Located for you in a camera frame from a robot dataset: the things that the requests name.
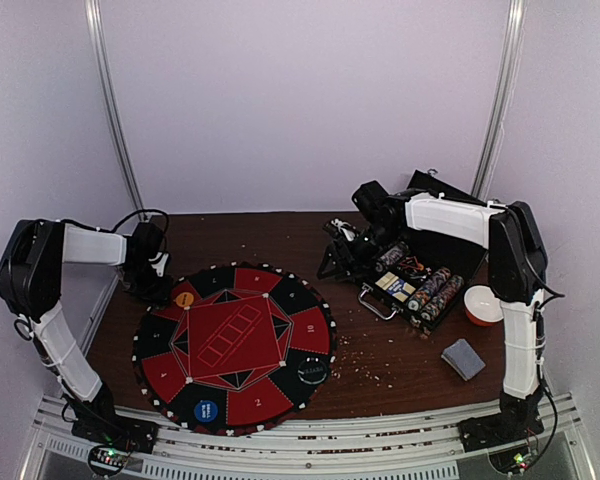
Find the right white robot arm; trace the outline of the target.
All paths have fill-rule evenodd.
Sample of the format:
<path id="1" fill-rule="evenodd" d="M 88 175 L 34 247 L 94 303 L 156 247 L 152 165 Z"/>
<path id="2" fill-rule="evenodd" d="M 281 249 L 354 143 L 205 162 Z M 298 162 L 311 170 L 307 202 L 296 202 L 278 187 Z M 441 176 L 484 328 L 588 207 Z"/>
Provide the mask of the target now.
<path id="1" fill-rule="evenodd" d="M 531 424 L 520 402 L 542 395 L 542 309 L 547 255 L 529 205 L 497 205 L 444 191 L 409 188 L 389 194 L 378 182 L 352 197 L 368 222 L 360 231 L 334 218 L 317 276 L 351 281 L 392 316 L 427 331 L 465 295 L 482 262 L 504 322 L 501 397 L 514 403 L 493 419 L 499 440 L 515 440 Z"/>

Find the blue small blind button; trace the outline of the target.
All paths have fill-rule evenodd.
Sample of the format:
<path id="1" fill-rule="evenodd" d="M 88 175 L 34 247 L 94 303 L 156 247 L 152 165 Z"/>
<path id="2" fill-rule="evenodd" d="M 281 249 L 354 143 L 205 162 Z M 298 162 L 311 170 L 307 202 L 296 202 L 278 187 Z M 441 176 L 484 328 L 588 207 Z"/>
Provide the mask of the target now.
<path id="1" fill-rule="evenodd" d="M 195 418 L 200 423 L 213 422 L 217 418 L 218 413 L 218 406 L 212 400 L 200 400 L 194 408 Z"/>

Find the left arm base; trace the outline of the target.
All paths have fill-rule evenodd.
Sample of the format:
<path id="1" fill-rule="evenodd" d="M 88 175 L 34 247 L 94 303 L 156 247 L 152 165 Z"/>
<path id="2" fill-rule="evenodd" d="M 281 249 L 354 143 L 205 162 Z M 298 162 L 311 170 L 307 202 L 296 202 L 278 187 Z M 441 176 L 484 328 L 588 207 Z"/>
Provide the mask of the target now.
<path id="1" fill-rule="evenodd" d="M 158 425 L 118 415 L 107 421 L 92 413 L 77 412 L 72 434 L 120 451 L 150 454 L 158 435 Z"/>

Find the clear dealer button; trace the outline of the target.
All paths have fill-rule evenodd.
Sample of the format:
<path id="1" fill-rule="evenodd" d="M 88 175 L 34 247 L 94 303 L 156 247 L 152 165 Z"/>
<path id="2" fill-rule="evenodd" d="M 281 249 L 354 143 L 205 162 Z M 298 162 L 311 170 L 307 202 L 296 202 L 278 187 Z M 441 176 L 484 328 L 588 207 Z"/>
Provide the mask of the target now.
<path id="1" fill-rule="evenodd" d="M 299 380 L 306 385 L 322 384 L 329 376 L 329 367 L 318 357 L 306 357 L 297 368 Z"/>

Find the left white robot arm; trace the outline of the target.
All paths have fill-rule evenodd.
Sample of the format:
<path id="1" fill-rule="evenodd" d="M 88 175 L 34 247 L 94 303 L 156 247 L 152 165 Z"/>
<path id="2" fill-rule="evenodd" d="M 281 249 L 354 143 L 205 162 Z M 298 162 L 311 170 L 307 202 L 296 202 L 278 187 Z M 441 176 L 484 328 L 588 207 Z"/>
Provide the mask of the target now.
<path id="1" fill-rule="evenodd" d="M 67 325 L 61 303 L 65 264 L 115 267 L 126 292 L 152 306 L 169 301 L 165 230 L 141 222 L 130 235 L 69 221 L 19 221 L 0 259 L 0 298 L 64 390 L 92 403 L 107 390 Z"/>

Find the orange big blind button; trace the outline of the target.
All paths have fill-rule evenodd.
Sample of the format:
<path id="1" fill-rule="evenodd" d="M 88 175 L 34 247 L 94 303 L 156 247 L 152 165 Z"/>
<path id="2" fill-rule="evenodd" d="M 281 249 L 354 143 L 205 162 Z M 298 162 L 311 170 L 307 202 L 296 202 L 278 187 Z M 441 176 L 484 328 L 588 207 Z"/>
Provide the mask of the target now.
<path id="1" fill-rule="evenodd" d="M 174 302 L 178 307 L 187 309 L 195 302 L 195 295 L 191 292 L 182 292 L 175 298 Z"/>

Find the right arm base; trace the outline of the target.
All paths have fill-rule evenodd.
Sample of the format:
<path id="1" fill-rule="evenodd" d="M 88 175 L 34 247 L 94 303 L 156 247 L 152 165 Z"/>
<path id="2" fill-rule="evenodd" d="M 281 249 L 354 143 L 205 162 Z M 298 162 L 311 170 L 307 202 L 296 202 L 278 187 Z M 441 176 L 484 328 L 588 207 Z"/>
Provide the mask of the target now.
<path id="1" fill-rule="evenodd" d="M 458 431 L 465 452 L 473 452 L 525 440 L 529 433 L 541 434 L 544 424 L 540 417 L 517 422 L 504 413 L 472 417 L 461 421 Z"/>

